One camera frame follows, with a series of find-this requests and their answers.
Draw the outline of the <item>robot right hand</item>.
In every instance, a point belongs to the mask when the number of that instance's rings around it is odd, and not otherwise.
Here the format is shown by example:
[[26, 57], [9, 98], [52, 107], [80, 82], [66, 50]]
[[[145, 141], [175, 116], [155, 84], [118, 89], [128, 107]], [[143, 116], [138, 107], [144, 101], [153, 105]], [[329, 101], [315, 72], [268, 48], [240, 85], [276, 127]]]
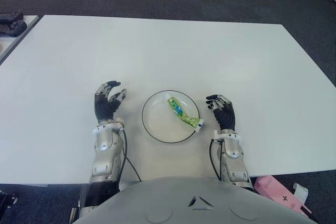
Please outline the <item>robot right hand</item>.
[[221, 94], [206, 97], [207, 107], [213, 111], [221, 130], [235, 130], [235, 113], [231, 101]]

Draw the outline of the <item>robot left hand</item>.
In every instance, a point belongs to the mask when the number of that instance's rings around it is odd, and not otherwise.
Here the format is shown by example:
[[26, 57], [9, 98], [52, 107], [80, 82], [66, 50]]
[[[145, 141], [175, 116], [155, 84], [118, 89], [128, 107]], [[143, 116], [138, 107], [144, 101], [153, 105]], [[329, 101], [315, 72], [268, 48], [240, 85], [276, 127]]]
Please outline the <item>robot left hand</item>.
[[120, 92], [109, 97], [110, 91], [120, 84], [121, 82], [118, 81], [108, 81], [103, 83], [95, 92], [94, 110], [99, 124], [104, 121], [113, 120], [114, 113], [126, 98], [126, 89], [122, 89]]

